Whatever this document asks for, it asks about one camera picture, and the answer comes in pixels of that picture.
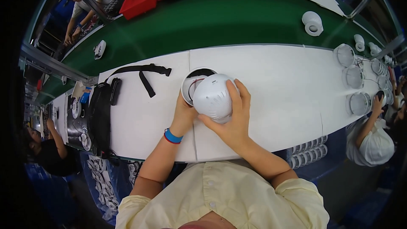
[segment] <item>black shirt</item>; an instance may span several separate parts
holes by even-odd
[[[65,146],[68,154],[65,159],[59,156],[55,140],[50,139],[41,142],[41,150],[35,156],[35,161],[44,168],[51,175],[55,176],[68,176],[77,172],[77,164],[75,161],[74,150]]]

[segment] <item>yellow shirt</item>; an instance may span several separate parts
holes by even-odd
[[[274,190],[255,171],[224,161],[192,166],[152,200],[125,197],[116,228],[176,229],[210,211],[237,229],[326,228],[329,221],[313,183],[289,179]]]

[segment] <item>white cylinder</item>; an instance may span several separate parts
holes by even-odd
[[[355,48],[358,52],[362,52],[365,50],[365,40],[363,39],[363,37],[359,34],[355,34],[354,36],[355,39]]]
[[[315,12],[305,12],[302,22],[305,25],[305,32],[310,36],[319,36],[323,32],[322,19]]]

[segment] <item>red box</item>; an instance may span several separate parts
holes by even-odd
[[[156,5],[157,0],[125,0],[119,13],[123,14],[127,20],[130,20],[155,8]]]

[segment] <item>wire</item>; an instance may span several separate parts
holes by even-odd
[[[194,83],[196,83],[197,81],[204,80],[204,79],[205,79],[205,78],[196,79],[196,80],[194,80],[194,81],[191,83],[191,85],[189,86],[189,88],[188,88],[188,96],[189,96],[189,99],[191,99],[191,101],[193,101],[192,98],[191,98],[191,94],[190,94],[190,89],[191,89],[192,85],[193,85]]]

